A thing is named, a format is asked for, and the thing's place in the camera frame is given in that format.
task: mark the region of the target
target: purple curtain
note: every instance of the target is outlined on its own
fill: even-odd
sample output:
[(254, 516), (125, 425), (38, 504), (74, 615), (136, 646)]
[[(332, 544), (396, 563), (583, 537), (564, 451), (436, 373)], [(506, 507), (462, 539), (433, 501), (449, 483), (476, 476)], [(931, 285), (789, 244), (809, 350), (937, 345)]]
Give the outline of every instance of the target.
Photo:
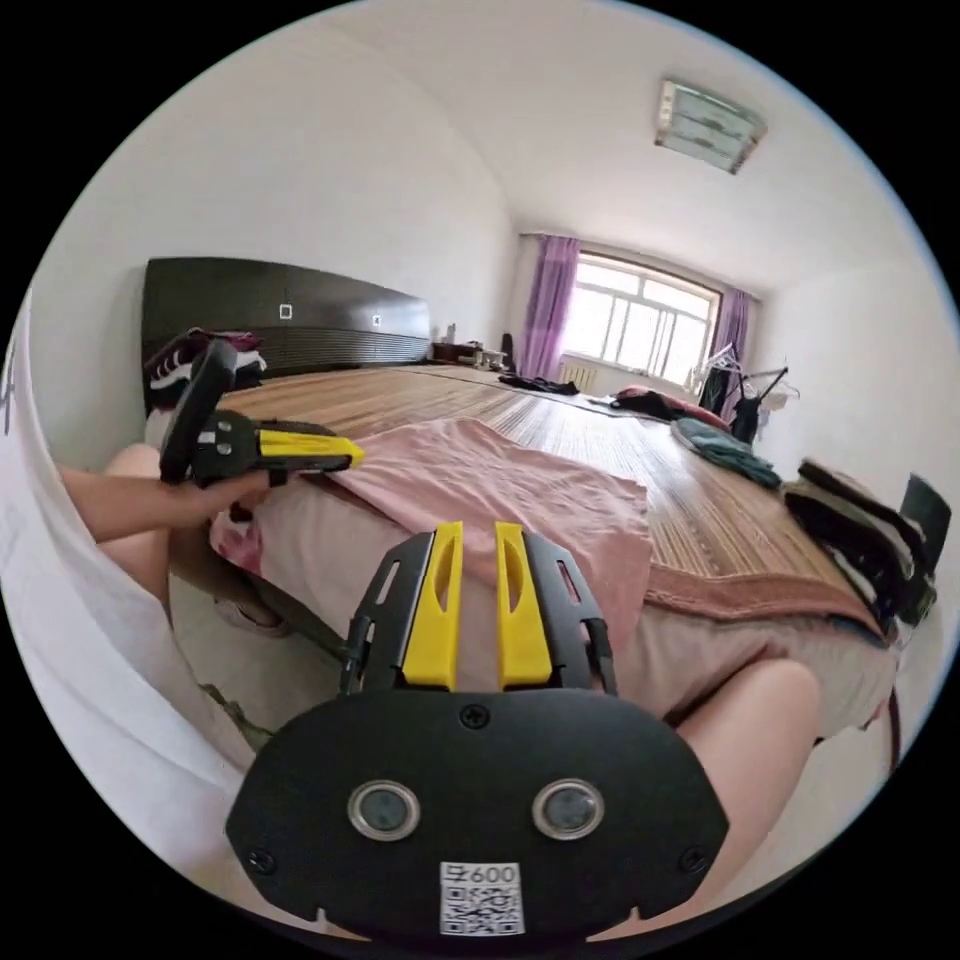
[(540, 257), (517, 362), (521, 377), (552, 380), (556, 376), (579, 257), (579, 240), (540, 237)]
[[(717, 318), (717, 334), (713, 339), (713, 353), (719, 353), (724, 347), (733, 344), (742, 363), (743, 350), (747, 344), (747, 324), (750, 322), (750, 297), (742, 290), (733, 287), (723, 293), (720, 302), (720, 316)], [(733, 418), (733, 408), (740, 399), (740, 388), (731, 376), (728, 396), (720, 416), (727, 421)]]

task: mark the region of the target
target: dark wooden headboard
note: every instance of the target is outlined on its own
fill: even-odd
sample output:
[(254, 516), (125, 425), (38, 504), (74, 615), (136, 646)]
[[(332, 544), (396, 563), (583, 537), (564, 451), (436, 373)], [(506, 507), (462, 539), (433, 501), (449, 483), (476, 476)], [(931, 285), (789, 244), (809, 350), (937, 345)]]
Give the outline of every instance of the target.
[(417, 363), (425, 301), (320, 270), (223, 257), (159, 257), (143, 286), (142, 359), (191, 327), (261, 338), (265, 377)]

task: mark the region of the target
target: ceiling light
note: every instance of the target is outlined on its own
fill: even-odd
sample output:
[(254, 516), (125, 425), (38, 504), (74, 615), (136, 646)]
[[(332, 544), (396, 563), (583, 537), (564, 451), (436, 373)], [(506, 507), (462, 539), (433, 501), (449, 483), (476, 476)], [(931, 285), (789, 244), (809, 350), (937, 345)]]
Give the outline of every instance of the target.
[(685, 83), (664, 81), (654, 140), (658, 147), (736, 173), (766, 132), (763, 120), (746, 107)]

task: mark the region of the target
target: screw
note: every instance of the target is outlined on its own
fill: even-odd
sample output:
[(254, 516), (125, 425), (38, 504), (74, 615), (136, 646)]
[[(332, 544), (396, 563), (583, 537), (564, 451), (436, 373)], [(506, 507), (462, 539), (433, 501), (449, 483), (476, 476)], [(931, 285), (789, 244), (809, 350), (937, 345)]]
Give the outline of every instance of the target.
[(681, 873), (699, 873), (706, 865), (707, 858), (700, 847), (684, 850), (677, 863)]
[(277, 869), (277, 861), (273, 859), (273, 854), (266, 850), (251, 850), (247, 854), (247, 866), (262, 877), (269, 876)]
[(460, 711), (460, 722), (468, 730), (482, 730), (490, 722), (490, 711), (480, 703), (471, 703)]

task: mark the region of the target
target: yellow plastic part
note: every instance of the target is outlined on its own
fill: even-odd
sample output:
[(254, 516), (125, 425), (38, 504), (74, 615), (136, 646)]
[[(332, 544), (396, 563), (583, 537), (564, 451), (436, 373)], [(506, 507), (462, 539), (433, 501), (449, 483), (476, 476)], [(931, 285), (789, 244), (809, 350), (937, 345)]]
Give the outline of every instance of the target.
[(318, 433), (261, 430), (260, 455), (264, 457), (352, 457), (351, 466), (363, 460), (363, 451), (346, 437)]
[[(497, 523), (500, 689), (542, 686), (553, 673), (533, 574), (518, 523)], [(516, 604), (511, 609), (511, 597)]]
[(456, 687), (462, 583), (463, 524), (442, 523), (434, 536), (401, 668), (407, 683), (449, 691)]

